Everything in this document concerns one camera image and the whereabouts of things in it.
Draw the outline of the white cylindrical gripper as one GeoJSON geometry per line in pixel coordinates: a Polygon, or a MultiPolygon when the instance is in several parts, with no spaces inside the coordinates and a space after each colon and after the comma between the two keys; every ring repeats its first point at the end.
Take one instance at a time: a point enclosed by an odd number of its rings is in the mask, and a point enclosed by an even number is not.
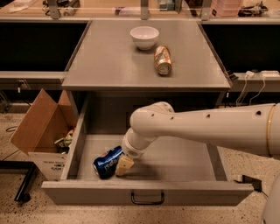
{"type": "Polygon", "coordinates": [[[115,169],[116,176],[123,176],[129,170],[134,161],[132,159],[140,158],[144,154],[144,150],[133,147],[126,137],[122,140],[122,151],[125,155],[120,156],[115,169]]]}

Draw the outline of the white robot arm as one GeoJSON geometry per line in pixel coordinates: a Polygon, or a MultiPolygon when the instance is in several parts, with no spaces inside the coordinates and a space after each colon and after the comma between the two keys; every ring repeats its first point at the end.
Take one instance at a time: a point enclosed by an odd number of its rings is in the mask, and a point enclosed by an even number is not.
{"type": "Polygon", "coordinates": [[[115,174],[122,176],[159,137],[180,137],[259,156],[280,157],[280,105],[275,103],[176,113],[167,102],[135,110],[115,174]]]}

